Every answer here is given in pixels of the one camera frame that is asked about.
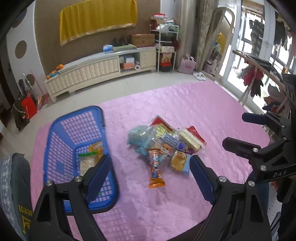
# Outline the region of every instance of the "red bag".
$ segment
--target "red bag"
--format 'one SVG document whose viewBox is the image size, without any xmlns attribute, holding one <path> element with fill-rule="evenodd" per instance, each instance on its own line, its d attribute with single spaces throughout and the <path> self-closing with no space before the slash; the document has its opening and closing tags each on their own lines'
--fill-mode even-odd
<svg viewBox="0 0 296 241">
<path fill-rule="evenodd" d="M 29 95 L 22 101 L 22 107 L 26 112 L 26 119 L 31 119 L 37 113 L 37 107 Z"/>
</svg>

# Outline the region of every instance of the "brown wall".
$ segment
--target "brown wall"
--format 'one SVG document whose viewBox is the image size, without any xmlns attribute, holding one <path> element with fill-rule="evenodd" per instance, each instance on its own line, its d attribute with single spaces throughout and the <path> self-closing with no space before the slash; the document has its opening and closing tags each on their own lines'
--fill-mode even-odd
<svg viewBox="0 0 296 241">
<path fill-rule="evenodd" d="M 114 37 L 149 33 L 150 16 L 160 10 L 160 0 L 137 0 L 136 27 L 105 31 L 73 40 L 64 46 L 59 42 L 59 13 L 81 0 L 36 0 L 35 32 L 40 59 L 46 74 L 59 64 L 102 52 L 103 45 L 112 44 Z"/>
</svg>

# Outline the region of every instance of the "red box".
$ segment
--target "red box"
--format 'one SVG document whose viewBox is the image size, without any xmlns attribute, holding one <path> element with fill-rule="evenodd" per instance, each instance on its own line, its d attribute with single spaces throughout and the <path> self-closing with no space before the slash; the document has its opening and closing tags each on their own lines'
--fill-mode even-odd
<svg viewBox="0 0 296 241">
<path fill-rule="evenodd" d="M 123 63 L 120 67 L 122 69 L 133 69 L 135 67 L 135 63 Z"/>
</svg>

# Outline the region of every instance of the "pink mat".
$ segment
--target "pink mat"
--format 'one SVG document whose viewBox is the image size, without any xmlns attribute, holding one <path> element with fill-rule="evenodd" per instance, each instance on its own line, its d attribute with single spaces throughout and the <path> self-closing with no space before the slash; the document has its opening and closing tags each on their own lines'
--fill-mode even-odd
<svg viewBox="0 0 296 241">
<path fill-rule="evenodd" d="M 100 107 L 104 111 L 107 141 L 117 175 L 120 197 L 108 212 L 94 217 L 110 240 L 157 240 L 173 238 L 204 220 L 211 208 L 190 173 L 184 177 L 167 168 L 166 186 L 148 188 L 149 167 L 127 144 L 136 125 L 148 124 L 160 115 L 174 128 L 194 125 L 207 142 L 199 153 L 218 176 L 244 183 L 251 172 L 246 159 L 222 147 L 233 137 L 264 147 L 269 138 L 262 127 L 242 121 L 245 109 L 212 81 L 183 84 L 118 98 Z M 35 208 L 43 187 L 43 158 L 50 123 L 38 130 L 31 165 L 31 196 Z M 73 217 L 73 235 L 82 240 Z"/>
</svg>

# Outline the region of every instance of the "white wall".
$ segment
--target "white wall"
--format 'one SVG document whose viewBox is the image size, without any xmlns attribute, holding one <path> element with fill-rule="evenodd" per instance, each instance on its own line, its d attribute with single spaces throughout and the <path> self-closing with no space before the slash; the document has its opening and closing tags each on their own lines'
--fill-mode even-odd
<svg viewBox="0 0 296 241">
<path fill-rule="evenodd" d="M 8 57 L 16 82 L 18 83 L 19 79 L 24 79 L 23 73 L 25 73 L 25 75 L 33 73 L 33 76 L 35 77 L 35 84 L 33 86 L 34 91 L 38 96 L 41 96 L 42 92 L 47 93 L 46 87 L 44 85 L 46 76 L 37 48 L 34 16 L 35 2 L 33 2 L 27 8 L 27 13 L 20 25 L 9 30 L 8 34 L 6 35 L 6 41 Z M 27 50 L 25 55 L 21 59 L 18 59 L 15 56 L 15 47 L 21 40 L 26 42 Z"/>
<path fill-rule="evenodd" d="M 175 17 L 176 0 L 160 0 L 160 13 L 164 13 L 168 19 Z"/>
</svg>

